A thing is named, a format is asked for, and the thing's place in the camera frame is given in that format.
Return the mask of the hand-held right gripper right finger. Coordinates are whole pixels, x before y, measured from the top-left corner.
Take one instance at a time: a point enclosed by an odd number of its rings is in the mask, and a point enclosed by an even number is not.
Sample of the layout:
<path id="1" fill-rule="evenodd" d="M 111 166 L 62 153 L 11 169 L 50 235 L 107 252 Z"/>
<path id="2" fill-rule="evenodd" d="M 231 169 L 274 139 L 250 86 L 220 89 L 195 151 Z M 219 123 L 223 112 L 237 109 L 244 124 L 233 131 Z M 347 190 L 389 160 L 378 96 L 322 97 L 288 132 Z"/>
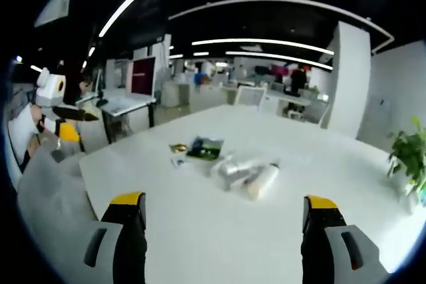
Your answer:
<path id="1" fill-rule="evenodd" d="M 333 201 L 304 197 L 302 233 L 303 283 L 380 282 L 379 248 Z"/>

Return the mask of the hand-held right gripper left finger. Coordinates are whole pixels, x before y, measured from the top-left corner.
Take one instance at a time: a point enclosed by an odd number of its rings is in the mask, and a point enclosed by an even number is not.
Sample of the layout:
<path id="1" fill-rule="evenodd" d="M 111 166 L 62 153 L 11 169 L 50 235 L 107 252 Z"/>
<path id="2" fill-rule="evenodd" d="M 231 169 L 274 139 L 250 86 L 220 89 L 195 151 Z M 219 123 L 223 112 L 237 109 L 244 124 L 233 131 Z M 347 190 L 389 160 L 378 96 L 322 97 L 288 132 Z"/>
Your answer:
<path id="1" fill-rule="evenodd" d="M 113 283 L 145 283 L 147 241 L 146 194 L 122 194 L 110 201 L 101 218 L 102 227 L 93 233 L 84 256 L 88 267 L 101 264 L 110 250 L 112 260 L 106 264 Z"/>

